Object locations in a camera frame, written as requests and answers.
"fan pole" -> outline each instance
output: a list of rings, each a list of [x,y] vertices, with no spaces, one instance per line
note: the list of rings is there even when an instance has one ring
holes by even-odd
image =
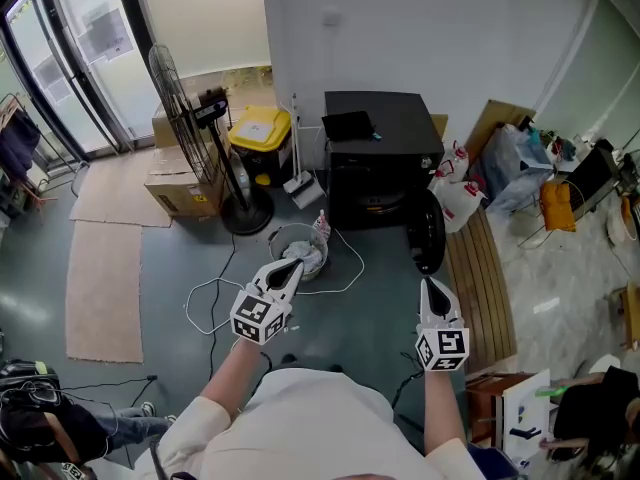
[[[227,152],[225,151],[224,146],[220,141],[218,132],[215,129],[215,126],[213,126],[212,124],[209,124],[208,128],[209,128],[209,131],[211,132],[211,136],[213,137],[213,142],[215,143],[216,148],[218,148],[218,154],[220,156],[220,160],[222,160],[222,163],[224,164],[224,170],[225,170],[227,179],[231,182],[231,186],[233,187],[233,191],[235,192],[234,195],[240,202],[240,206],[242,207],[242,209],[244,211],[247,211],[249,209],[249,205],[247,204],[247,200],[245,199],[244,195],[242,195],[242,190],[240,189],[240,185],[238,185],[238,180],[233,174],[233,170],[231,169],[231,162],[229,162],[229,158],[227,157]]]

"hanging clothes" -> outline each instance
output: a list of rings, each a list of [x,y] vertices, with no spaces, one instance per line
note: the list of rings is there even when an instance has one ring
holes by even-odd
[[[26,112],[18,109],[0,132],[0,163],[12,179],[27,180],[40,132]]]

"standing fan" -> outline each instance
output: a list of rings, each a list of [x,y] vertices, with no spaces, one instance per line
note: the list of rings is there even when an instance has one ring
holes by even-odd
[[[273,216],[273,201],[269,194],[252,186],[238,155],[232,150],[231,160],[220,141],[216,120],[227,111],[229,102],[224,89],[215,87],[198,94],[199,107],[193,108],[187,99],[175,64],[164,45],[154,44],[149,51],[153,84],[160,95],[167,119],[178,139],[184,156],[198,181],[214,185],[221,176],[200,129],[208,128],[224,166],[224,177],[231,183],[229,195],[222,203],[220,215],[224,227],[237,235],[251,235],[264,228]]]

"clothing rack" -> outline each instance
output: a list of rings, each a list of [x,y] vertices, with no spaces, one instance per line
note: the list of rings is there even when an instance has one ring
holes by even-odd
[[[5,126],[7,126],[7,124],[15,114],[16,110],[18,109],[22,110],[22,112],[24,112],[29,117],[29,119],[31,119],[31,116],[29,116],[29,113],[27,112],[26,108],[24,107],[24,105],[22,105],[22,103],[14,93],[10,92],[5,94],[2,100],[0,100],[0,132],[4,130]],[[54,188],[60,187],[62,185],[66,185],[67,183],[71,184],[71,193],[74,196],[78,197],[78,194],[74,189],[75,180],[80,170],[83,167],[88,167],[89,164],[87,164],[86,162],[82,161],[81,159],[77,158],[74,155],[75,161],[77,162],[77,166],[74,168],[67,160],[64,159],[64,157],[60,154],[60,152],[53,147],[49,139],[47,139],[44,133],[42,133],[42,130],[40,130],[40,128],[37,125],[35,127],[38,130],[38,134],[40,135],[40,138],[44,140],[44,142],[49,146],[49,148],[55,153],[55,155],[64,164],[66,169],[58,174],[55,174],[54,176],[48,176],[47,179],[41,180],[40,183],[38,183],[38,186],[35,186],[30,180],[27,180],[26,183],[24,182],[19,182],[19,183],[23,186],[26,192],[34,199],[38,209],[42,206],[42,203],[44,201],[51,200],[52,198],[43,199],[43,198],[40,198],[37,195],[37,193],[44,193],[49,190],[53,190]],[[44,185],[48,185],[49,183],[51,183],[51,181],[58,179],[62,176],[66,176],[68,174],[73,174],[73,177],[70,180],[64,181],[53,187],[47,187],[45,190],[42,190],[42,187]]]

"white t-shirt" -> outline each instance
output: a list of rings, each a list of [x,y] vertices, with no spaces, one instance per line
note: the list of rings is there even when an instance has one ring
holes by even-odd
[[[484,478],[459,440],[425,458],[380,393],[341,373],[300,368],[266,375],[232,425],[220,405],[196,398],[162,437],[158,456],[168,477],[185,471],[198,480]],[[135,471],[157,478],[148,450]]]

